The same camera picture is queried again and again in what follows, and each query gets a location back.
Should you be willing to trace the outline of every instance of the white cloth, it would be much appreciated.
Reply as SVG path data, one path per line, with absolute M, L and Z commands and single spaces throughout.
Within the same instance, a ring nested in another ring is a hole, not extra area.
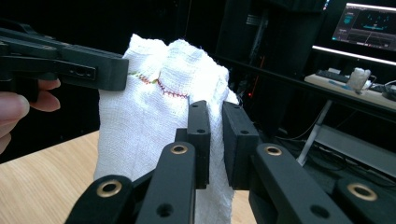
M 188 105 L 207 101 L 211 155 L 207 189 L 196 191 L 196 223 L 230 223 L 233 190 L 225 173 L 221 106 L 237 104 L 228 71 L 203 50 L 177 40 L 131 38 L 126 90 L 100 92 L 99 158 L 94 178 L 125 175 L 131 180 L 153 170 L 177 128 L 187 128 Z

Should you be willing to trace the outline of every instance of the keyboard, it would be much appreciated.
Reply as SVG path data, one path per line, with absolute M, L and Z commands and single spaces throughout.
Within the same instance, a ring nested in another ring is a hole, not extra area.
M 319 76 L 319 77 L 326 77 L 328 79 L 334 80 L 334 81 L 339 81 L 339 82 L 343 82 L 343 83 L 347 83 L 347 81 L 349 80 L 349 77 L 345 77 L 343 75 L 339 75 L 336 74 L 334 72 L 330 72 L 327 70 L 318 70 L 315 75 Z

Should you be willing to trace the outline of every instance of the dark background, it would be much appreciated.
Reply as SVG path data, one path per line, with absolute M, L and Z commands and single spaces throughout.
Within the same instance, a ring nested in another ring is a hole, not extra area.
M 394 5 L 389 0 L 374 2 Z M 322 12 L 324 3 L 324 0 L 13 0 L 2 2 L 0 17 L 30 24 L 40 34 L 69 44 L 119 54 L 128 48 L 131 35 L 138 34 L 160 38 L 165 43 L 184 38 L 209 53 L 249 63 L 257 26 L 248 25 L 247 17 L 265 15 L 268 25 L 251 65 L 302 79 L 329 66 L 347 73 L 354 66 L 365 65 L 311 51 L 314 43 L 328 38 L 338 18 L 336 13 L 342 12 L 346 1 L 332 0 L 329 9 Z M 279 128 L 286 130 L 289 137 L 303 133 L 325 103 L 324 98 L 313 93 L 231 67 L 230 70 L 230 84 L 244 99 L 251 119 L 269 138 L 283 134 Z M 379 80 L 396 79 L 393 72 L 386 70 Z M 12 131 L 13 140 L 0 156 L 0 162 L 99 129 L 97 90 L 63 84 L 52 92 L 60 99 L 62 108 L 53 113 L 31 109 Z M 247 97 L 248 92 L 254 96 Z M 394 148 L 389 141 L 396 137 L 393 123 L 342 105 L 333 106 L 325 122 L 381 147 Z

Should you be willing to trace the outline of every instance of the finger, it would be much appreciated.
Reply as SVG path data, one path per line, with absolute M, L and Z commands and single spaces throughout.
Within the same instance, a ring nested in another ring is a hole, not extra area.
M 30 103 L 30 106 L 44 112 L 52 112 L 61 108 L 59 100 L 47 91 L 38 93 L 37 102 Z
M 0 126 L 0 137 L 4 137 L 8 133 L 10 133 L 11 130 L 15 128 L 15 125 L 17 125 L 17 123 L 18 123 L 17 121 L 14 121 L 9 124 Z
M 29 102 L 13 92 L 0 93 L 0 120 L 21 119 L 29 112 Z
M 38 80 L 38 88 L 42 91 L 49 91 L 61 86 L 61 81 L 56 80 Z
M 4 152 L 10 141 L 11 141 L 11 134 L 9 133 L 3 137 L 0 137 L 0 154 Z

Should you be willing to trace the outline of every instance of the computer monitor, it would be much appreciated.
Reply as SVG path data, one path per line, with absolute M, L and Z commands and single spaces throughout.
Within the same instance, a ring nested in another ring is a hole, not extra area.
M 396 69 L 396 1 L 329 0 L 313 50 Z

